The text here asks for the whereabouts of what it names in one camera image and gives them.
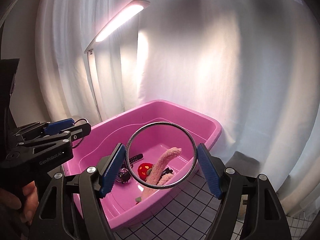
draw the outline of curtain fold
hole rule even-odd
[[[320,32],[303,1],[150,0],[89,64],[84,49],[130,1],[41,1],[36,63],[52,119],[96,124],[166,99],[218,120],[211,154],[256,159],[286,213],[320,208]]]

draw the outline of metal ring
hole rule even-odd
[[[149,184],[145,181],[143,181],[142,179],[140,179],[137,174],[132,170],[130,164],[129,164],[129,149],[131,146],[131,143],[133,141],[133,139],[142,131],[144,131],[145,129],[151,127],[151,126],[155,126],[155,125],[170,125],[173,127],[176,127],[178,129],[180,129],[181,131],[183,131],[189,138],[192,147],[193,147],[193,161],[192,161],[192,165],[189,169],[189,171],[181,178],[178,179],[176,182],[173,182],[171,184],[167,184],[167,185],[153,185],[153,184]],[[196,147],[196,143],[194,141],[194,139],[192,138],[192,136],[189,134],[189,132],[184,129],[183,127],[175,124],[175,123],[171,123],[171,122],[152,122],[152,123],[148,123],[144,126],[142,126],[140,129],[138,129],[129,139],[128,143],[127,143],[127,147],[126,147],[126,152],[125,152],[125,163],[127,165],[128,171],[130,173],[130,175],[140,184],[142,184],[143,186],[149,187],[149,188],[153,188],[153,189],[167,189],[167,188],[172,188],[174,186],[177,186],[178,184],[180,184],[181,182],[183,182],[193,171],[193,169],[196,166],[197,163],[197,159],[198,159],[198,153],[197,153],[197,147]]]

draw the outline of red plush strawberry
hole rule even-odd
[[[140,179],[142,179],[143,181],[147,180],[147,176],[149,175],[150,172],[148,172],[149,169],[152,168],[152,164],[151,163],[142,163],[139,168],[138,168],[138,174]]]

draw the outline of pink plush toy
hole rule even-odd
[[[153,185],[164,185],[166,182],[168,182],[172,177],[173,174],[169,173],[164,176],[162,176],[161,180],[160,176],[165,167],[168,165],[168,163],[173,160],[174,158],[178,157],[182,152],[181,148],[173,147],[169,150],[166,150],[161,157],[159,158],[158,162],[152,166],[152,171],[150,175],[147,177],[147,183],[153,184]],[[143,187],[144,190],[142,192],[141,200],[146,199],[149,197],[152,193],[156,192],[156,189]]]

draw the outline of white tile floor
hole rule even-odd
[[[212,196],[199,170],[185,182],[186,186],[158,214],[114,234],[117,240],[204,240],[217,213],[220,201]],[[287,217],[293,240],[298,240],[315,215],[307,218]],[[237,221],[232,240],[239,240],[243,221]]]

